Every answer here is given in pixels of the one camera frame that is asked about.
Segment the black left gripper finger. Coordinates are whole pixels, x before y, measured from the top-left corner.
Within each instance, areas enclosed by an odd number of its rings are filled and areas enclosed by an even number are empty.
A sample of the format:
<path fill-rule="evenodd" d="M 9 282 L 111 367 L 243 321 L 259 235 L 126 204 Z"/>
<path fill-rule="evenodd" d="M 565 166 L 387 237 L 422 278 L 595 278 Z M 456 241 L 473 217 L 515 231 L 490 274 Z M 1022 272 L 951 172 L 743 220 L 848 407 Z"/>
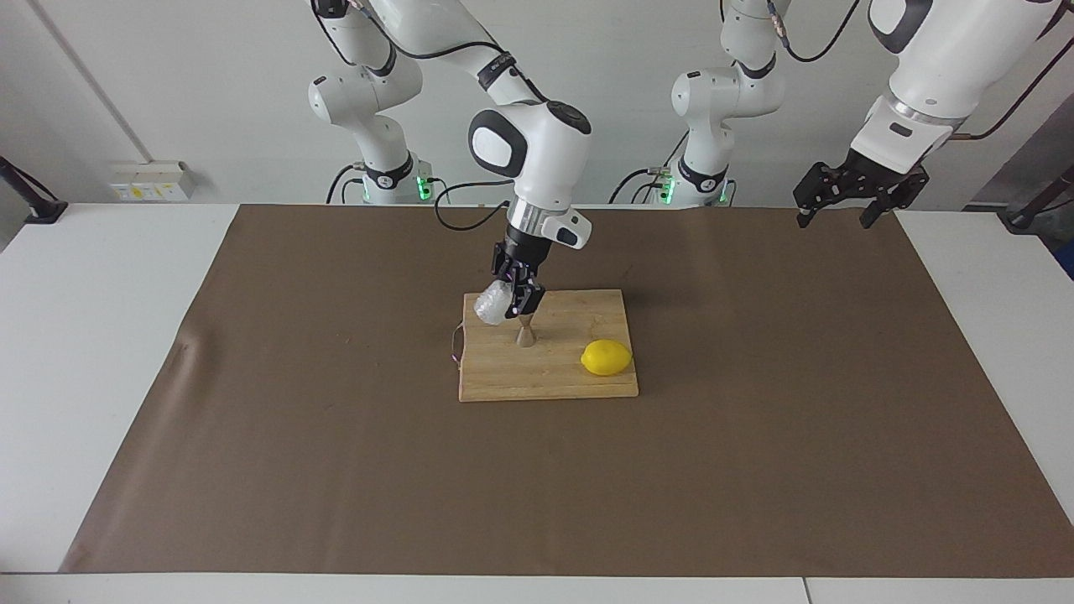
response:
<path fill-rule="evenodd" d="M 902 191 L 894 190 L 889 192 L 887 190 L 876 191 L 875 197 L 872 201 L 863 207 L 862 214 L 860 214 L 859 222 L 863 229 L 870 229 L 874 222 L 879 221 L 879 218 L 887 211 L 892 211 L 894 208 L 902 208 L 905 206 L 905 195 Z"/>
<path fill-rule="evenodd" d="M 821 208 L 829 206 L 831 184 L 830 168 L 813 164 L 794 188 L 795 206 L 799 213 L 795 220 L 799 228 L 808 227 Z"/>

